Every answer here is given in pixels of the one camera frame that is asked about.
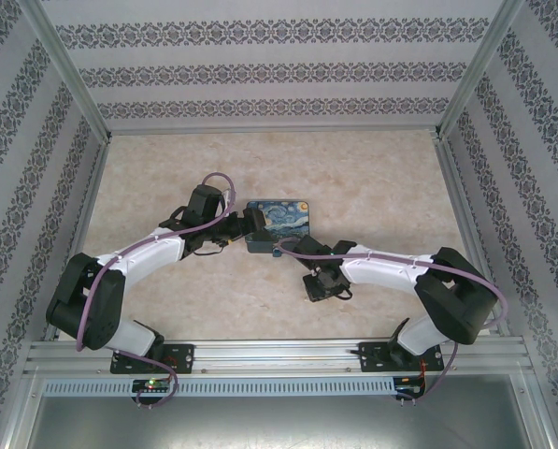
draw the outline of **purple cable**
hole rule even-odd
[[[147,391],[147,390],[139,390],[136,396],[136,402],[138,407],[141,407],[142,405],[144,407],[148,407],[148,409],[153,409],[154,407],[160,407],[165,402],[168,402],[173,396],[175,396],[175,393],[177,393],[177,389],[179,388],[179,379],[177,378],[177,373],[172,368],[165,365],[164,363],[158,362],[156,360],[152,360],[151,358],[142,357],[141,355],[127,353],[126,351],[116,351],[116,353],[120,355],[124,355],[126,357],[134,358],[135,360],[139,360],[141,362],[146,362],[152,365],[156,365],[157,367],[167,370],[168,374],[170,374],[170,376],[173,378],[173,389],[171,390],[171,392],[156,403],[150,405],[144,405],[141,402],[139,402],[139,398],[141,397],[141,394],[144,391]]]
[[[401,393],[399,391],[396,392],[396,395],[412,400],[414,405],[416,404],[416,402],[420,402],[420,401],[424,400],[424,398],[426,398],[430,393],[435,391],[438,388],[438,386],[440,385],[440,383],[443,382],[443,379],[445,378],[445,376],[449,372],[449,369],[451,369],[451,365],[453,364],[453,360],[455,359],[455,356],[457,355],[457,349],[458,348],[459,348],[459,343],[457,341],[454,341],[453,342],[453,351],[451,352],[451,358],[449,359],[449,362],[447,362],[447,365],[442,370],[440,375],[436,378],[435,382],[432,384],[430,389],[427,390],[422,396],[420,396],[419,398],[414,398],[413,396],[410,396],[407,393]]]
[[[221,173],[221,172],[218,172],[218,171],[216,171],[214,173],[210,173],[209,175],[207,175],[204,178],[204,180],[202,181],[202,183],[205,184],[207,180],[209,180],[210,178],[212,178],[214,176],[220,176],[222,178],[225,178],[229,182],[229,186],[230,186],[230,190],[231,190],[231,200],[229,201],[229,205],[227,206],[226,210],[223,213],[221,213],[221,215],[219,215],[214,220],[212,220],[211,222],[208,222],[206,224],[201,224],[201,225],[196,226],[196,227],[190,227],[189,229],[181,229],[180,231],[173,231],[173,232],[169,232],[167,234],[162,234],[160,236],[148,237],[147,239],[143,239],[143,240],[141,240],[137,243],[134,243],[133,245],[125,248],[124,250],[122,250],[119,253],[119,255],[117,255],[116,257],[111,258],[102,268],[100,268],[100,271],[98,271],[98,274],[96,275],[95,279],[93,280],[92,288],[90,288],[90,293],[88,294],[88,297],[85,301],[85,306],[83,307],[83,314],[81,315],[81,321],[79,322],[79,330],[77,332],[77,344],[75,346],[75,348],[79,352],[83,351],[83,348],[84,348],[84,346],[83,346],[83,335],[85,334],[85,326],[87,325],[87,322],[88,322],[88,315],[90,314],[90,307],[92,306],[93,296],[95,295],[95,292],[98,288],[98,285],[100,284],[100,281],[102,280],[102,276],[104,276],[104,274],[108,271],[108,269],[110,267],[112,267],[119,260],[121,260],[122,257],[125,257],[131,251],[136,250],[140,246],[146,245],[146,244],[151,243],[155,240],[168,239],[170,237],[182,236],[183,234],[190,234],[192,232],[201,231],[203,229],[206,229],[208,227],[211,227],[211,226],[215,225],[220,220],[222,220],[226,214],[231,213],[231,211],[233,210],[233,207],[235,205],[235,200],[236,200],[235,185],[233,184],[233,181],[231,180],[231,178],[229,178],[224,173]]]
[[[489,321],[488,323],[485,323],[484,326],[482,326],[482,329],[488,329],[489,327],[493,327],[493,326],[498,325],[507,316],[509,305],[507,303],[507,300],[505,299],[505,297],[501,293],[501,291],[498,288],[496,288],[494,285],[492,285],[490,282],[482,279],[480,276],[476,276],[472,273],[468,273],[467,271],[463,271],[462,269],[445,267],[444,265],[433,264],[431,262],[424,262],[422,260],[407,259],[406,257],[399,257],[397,255],[376,254],[376,253],[309,255],[309,254],[294,253],[293,251],[285,250],[282,247],[282,244],[285,241],[294,241],[294,240],[298,240],[298,239],[294,239],[294,238],[281,239],[277,243],[275,243],[275,247],[279,251],[281,251],[282,253],[292,255],[296,259],[334,260],[334,259],[367,259],[367,258],[371,258],[371,259],[379,259],[379,260],[388,260],[389,262],[395,262],[395,263],[398,263],[398,264],[412,265],[413,267],[432,268],[432,269],[437,269],[439,271],[445,271],[445,272],[450,273],[450,274],[455,274],[457,276],[463,276],[464,278],[467,278],[470,281],[477,282],[481,285],[484,285],[486,288],[488,288],[490,291],[492,291],[494,293],[496,298],[499,300],[499,303],[501,304],[501,313],[499,314],[499,316],[494,318],[492,321]]]
[[[98,285],[100,284],[100,281],[102,280],[102,276],[104,276],[104,274],[110,269],[110,267],[112,267],[119,260],[121,260],[122,257],[125,257],[131,251],[134,251],[135,249],[139,248],[140,246],[146,245],[146,244],[151,243],[155,240],[168,239],[170,237],[176,237],[176,236],[181,236],[183,234],[189,234],[189,233],[192,233],[192,232],[201,231],[203,229],[206,229],[208,227],[211,227],[211,226],[215,225],[220,220],[222,220],[227,214],[231,213],[231,211],[233,210],[233,207],[235,206],[235,201],[236,201],[235,185],[233,184],[233,181],[231,180],[231,178],[229,178],[224,173],[215,171],[214,173],[210,173],[209,175],[207,175],[202,180],[202,184],[206,184],[207,180],[209,180],[210,178],[215,177],[215,176],[220,176],[221,178],[225,178],[227,180],[227,182],[229,183],[229,187],[230,187],[230,191],[231,191],[231,199],[229,201],[229,205],[227,206],[226,210],[224,210],[221,213],[221,215],[219,215],[214,220],[212,220],[211,222],[208,222],[206,224],[202,224],[202,225],[199,225],[199,226],[196,226],[196,227],[190,227],[189,229],[181,229],[180,231],[169,232],[167,234],[162,234],[162,235],[156,236],[156,237],[148,237],[147,239],[143,239],[143,240],[141,240],[137,243],[134,243],[133,245],[125,248],[124,250],[122,250],[119,253],[119,255],[117,255],[116,257],[111,258],[102,268],[100,268],[100,271],[98,271],[98,274],[96,275],[96,277],[93,280],[92,288],[90,288],[90,293],[88,294],[88,297],[85,301],[85,306],[83,307],[83,314],[81,315],[81,321],[79,322],[79,330],[77,332],[77,343],[76,343],[76,346],[75,346],[75,348],[77,349],[78,352],[83,351],[83,348],[84,348],[84,346],[83,346],[83,336],[85,334],[85,326],[87,325],[88,316],[90,314],[90,308],[92,306],[93,296],[94,296],[94,294],[95,294],[95,292],[98,288]],[[151,404],[149,406],[150,409],[153,408],[153,407],[159,407],[159,406],[163,405],[165,402],[170,400],[175,395],[175,393],[177,392],[177,388],[179,387],[179,379],[177,378],[177,373],[175,371],[173,371],[172,368],[168,367],[164,363],[158,362],[156,360],[149,359],[147,357],[143,357],[141,355],[127,353],[125,351],[118,351],[118,353],[121,354],[121,355],[132,357],[136,360],[140,360],[142,362],[150,363],[152,365],[156,365],[157,367],[166,369],[170,373],[170,375],[173,377],[174,382],[173,382],[173,389],[172,389],[171,393],[168,396],[165,396],[164,398],[160,399],[155,404]],[[137,396],[136,396],[136,402],[137,402],[137,405],[139,405],[139,406],[141,406],[141,403],[139,402],[139,397],[141,396],[141,393],[142,392],[139,391],[137,393]]]

